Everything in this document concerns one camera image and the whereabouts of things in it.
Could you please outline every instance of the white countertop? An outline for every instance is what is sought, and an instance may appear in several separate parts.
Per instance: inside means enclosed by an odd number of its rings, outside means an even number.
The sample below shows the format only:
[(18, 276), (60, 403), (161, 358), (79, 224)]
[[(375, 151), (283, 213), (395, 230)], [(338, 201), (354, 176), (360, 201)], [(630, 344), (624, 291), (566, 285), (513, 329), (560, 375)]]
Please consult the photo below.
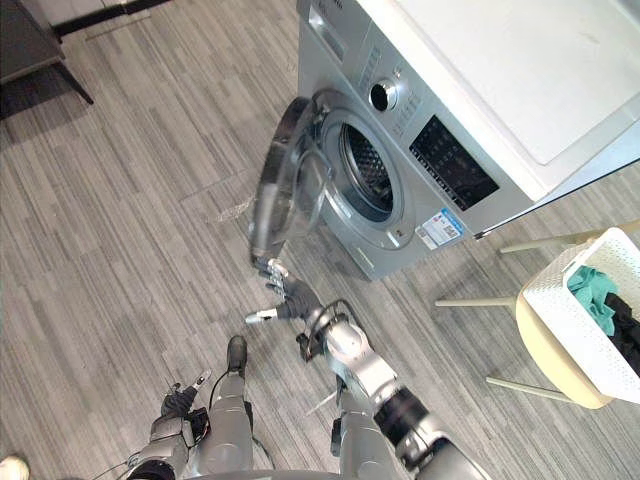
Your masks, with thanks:
[(640, 17), (625, 1), (359, 3), (537, 200), (640, 118)]

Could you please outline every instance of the chair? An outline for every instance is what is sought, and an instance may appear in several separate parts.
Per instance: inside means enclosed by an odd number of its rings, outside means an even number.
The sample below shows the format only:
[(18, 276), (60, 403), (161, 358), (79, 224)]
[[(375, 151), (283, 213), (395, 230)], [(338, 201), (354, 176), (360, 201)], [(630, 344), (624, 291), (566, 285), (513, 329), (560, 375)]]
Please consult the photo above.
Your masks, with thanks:
[[(618, 228), (625, 233), (640, 229), (640, 219), (619, 225)], [(599, 236), (605, 230), (606, 229), (591, 230), (572, 235), (535, 240), (504, 247), (500, 249), (500, 252), (511, 253), (537, 248), (543, 245), (580, 244)], [(580, 366), (555, 338), (544, 321), (533, 308), (531, 308), (523, 295), (527, 286), (528, 284), (523, 286), (520, 293), (513, 297), (437, 300), (435, 305), (438, 307), (504, 306), (510, 308), (516, 318), (518, 330), (525, 347), (542, 372), (559, 391), (525, 385), (491, 376), (486, 377), (488, 383), (552, 398), (554, 400), (576, 403), (590, 409), (597, 409), (607, 405), (613, 398), (603, 395), (598, 391)]]

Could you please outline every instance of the laundry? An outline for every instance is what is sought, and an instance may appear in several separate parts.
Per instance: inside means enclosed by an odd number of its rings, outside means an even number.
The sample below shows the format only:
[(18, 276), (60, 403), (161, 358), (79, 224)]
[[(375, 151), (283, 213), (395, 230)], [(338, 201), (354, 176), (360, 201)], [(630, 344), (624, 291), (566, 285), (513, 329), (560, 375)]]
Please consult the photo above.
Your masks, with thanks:
[(615, 333), (614, 309), (605, 304), (608, 293), (618, 293), (609, 277), (592, 267), (580, 267), (567, 282), (567, 287), (587, 310), (602, 331), (611, 337)]
[(605, 304), (612, 308), (615, 333), (609, 336), (634, 372), (640, 376), (640, 322), (632, 316), (631, 307), (615, 293), (609, 293)]

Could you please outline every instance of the shoe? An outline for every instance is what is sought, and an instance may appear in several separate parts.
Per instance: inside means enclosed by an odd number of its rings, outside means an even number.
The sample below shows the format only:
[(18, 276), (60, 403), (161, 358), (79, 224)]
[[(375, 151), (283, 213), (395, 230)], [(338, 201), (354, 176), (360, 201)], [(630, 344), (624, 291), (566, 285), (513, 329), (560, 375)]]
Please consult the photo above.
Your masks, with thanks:
[(227, 345), (227, 370), (237, 372), (244, 378), (244, 369), (247, 366), (247, 341), (241, 335), (235, 335)]
[(20, 457), (11, 455), (0, 462), (0, 479), (29, 480), (29, 466)]

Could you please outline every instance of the control knob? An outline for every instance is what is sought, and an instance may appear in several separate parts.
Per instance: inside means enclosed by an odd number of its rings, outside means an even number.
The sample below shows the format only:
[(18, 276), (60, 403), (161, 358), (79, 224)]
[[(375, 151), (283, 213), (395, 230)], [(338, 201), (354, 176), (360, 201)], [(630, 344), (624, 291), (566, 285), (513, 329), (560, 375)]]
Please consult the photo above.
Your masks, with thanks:
[(379, 112), (391, 110), (398, 101), (398, 89), (391, 80), (380, 80), (371, 87), (369, 101)]

